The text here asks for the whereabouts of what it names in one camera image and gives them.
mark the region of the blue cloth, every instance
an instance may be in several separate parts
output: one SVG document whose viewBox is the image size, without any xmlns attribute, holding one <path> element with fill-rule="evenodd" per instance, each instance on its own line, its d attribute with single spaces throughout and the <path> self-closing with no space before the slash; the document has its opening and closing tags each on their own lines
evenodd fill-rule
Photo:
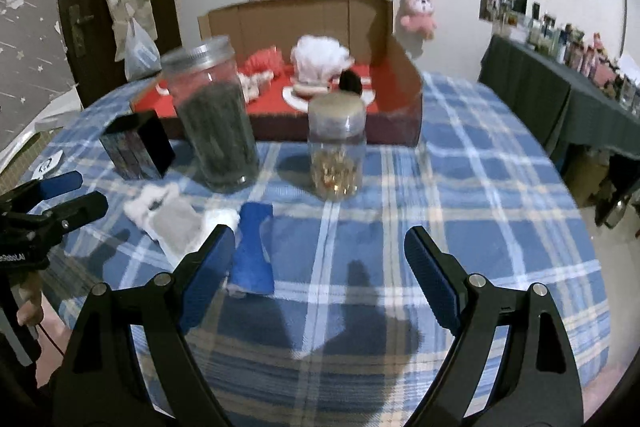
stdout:
<svg viewBox="0 0 640 427">
<path fill-rule="evenodd" d="M 170 269 L 158 245 L 123 213 L 143 182 L 123 181 L 98 141 L 143 86 L 109 93 L 42 154 L 63 149 L 59 172 L 77 169 L 84 185 L 40 210 L 95 189 L 110 205 L 103 219 L 53 250 L 44 272 L 45 294 L 71 327 L 95 283 L 127 288 Z M 257 183 L 213 197 L 198 182 L 190 147 L 174 147 L 177 160 L 163 182 L 177 182 L 197 210 L 273 205 L 274 295 L 233 299 L 218 292 L 186 337 L 236 425 L 408 419 L 452 342 L 402 253 L 414 225 L 424 225 L 468 273 L 495 285 L 545 283 L 583 385 L 606 364 L 609 309 L 586 227 L 540 145 L 486 86 L 426 74 L 418 147 L 368 147 L 362 190 L 342 203 L 313 195 L 306 144 L 260 143 Z M 470 410 L 488 397 L 505 336 L 498 330 Z M 140 328 L 134 338 L 150 392 L 166 407 Z"/>
<path fill-rule="evenodd" d="M 230 285 L 256 295 L 272 295 L 274 288 L 273 205 L 249 201 L 240 209 L 240 244 L 229 271 Z"/>
</svg>

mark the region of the jar with dark contents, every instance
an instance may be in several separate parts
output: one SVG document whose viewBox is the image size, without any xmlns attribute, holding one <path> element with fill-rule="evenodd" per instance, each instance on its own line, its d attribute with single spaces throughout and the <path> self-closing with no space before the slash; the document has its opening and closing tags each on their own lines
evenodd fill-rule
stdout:
<svg viewBox="0 0 640 427">
<path fill-rule="evenodd" d="M 230 192 L 254 182 L 258 154 L 229 38 L 212 37 L 161 60 L 175 111 L 209 188 Z"/>
<path fill-rule="evenodd" d="M 323 200 L 353 196 L 362 185 L 367 111 L 354 93 L 337 91 L 309 102 L 311 178 Z"/>
</svg>

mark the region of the gray cloth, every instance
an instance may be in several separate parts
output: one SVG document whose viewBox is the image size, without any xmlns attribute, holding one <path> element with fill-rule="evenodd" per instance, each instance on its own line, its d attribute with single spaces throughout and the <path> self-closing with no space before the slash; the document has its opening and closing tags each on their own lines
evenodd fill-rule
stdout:
<svg viewBox="0 0 640 427">
<path fill-rule="evenodd" d="M 493 36 L 479 81 L 491 87 L 554 158 L 563 144 L 640 158 L 640 120 L 582 74 Z"/>
</svg>

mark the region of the blue gripper pad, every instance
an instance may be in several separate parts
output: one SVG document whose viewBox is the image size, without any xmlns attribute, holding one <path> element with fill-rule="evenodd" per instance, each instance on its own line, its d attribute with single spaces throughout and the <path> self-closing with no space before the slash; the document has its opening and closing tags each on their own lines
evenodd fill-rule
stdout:
<svg viewBox="0 0 640 427">
<path fill-rule="evenodd" d="M 271 267 L 273 205 L 249 201 L 240 208 L 240 244 L 228 283 L 255 295 L 274 292 Z"/>
<path fill-rule="evenodd" d="M 40 182 L 40 196 L 50 200 L 60 194 L 71 192 L 82 186 L 82 174 L 78 171 L 65 172 L 60 176 L 48 178 Z"/>
<path fill-rule="evenodd" d="M 226 277 L 236 251 L 236 239 L 229 227 L 218 225 L 213 233 L 216 233 L 220 227 L 224 232 L 213 245 L 210 245 L 210 240 L 207 239 L 201 251 L 185 256 L 174 270 L 176 275 L 176 272 L 190 269 L 190 263 L 200 263 L 200 267 L 195 266 L 197 271 L 182 292 L 182 316 L 179 323 L 182 333 L 201 324 L 213 300 L 213 295 Z"/>
<path fill-rule="evenodd" d="M 453 256 L 440 251 L 423 227 L 413 227 L 404 236 L 404 256 L 438 324 L 457 336 L 466 306 L 466 272 Z"/>
</svg>

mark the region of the black box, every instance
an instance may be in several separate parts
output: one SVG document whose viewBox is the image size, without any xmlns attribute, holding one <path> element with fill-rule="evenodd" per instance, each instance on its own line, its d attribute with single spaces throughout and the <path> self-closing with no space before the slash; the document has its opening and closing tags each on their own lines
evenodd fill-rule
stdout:
<svg viewBox="0 0 640 427">
<path fill-rule="evenodd" d="M 175 158 L 153 110 L 117 117 L 102 133 L 100 142 L 116 172 L 126 180 L 159 180 Z"/>
</svg>

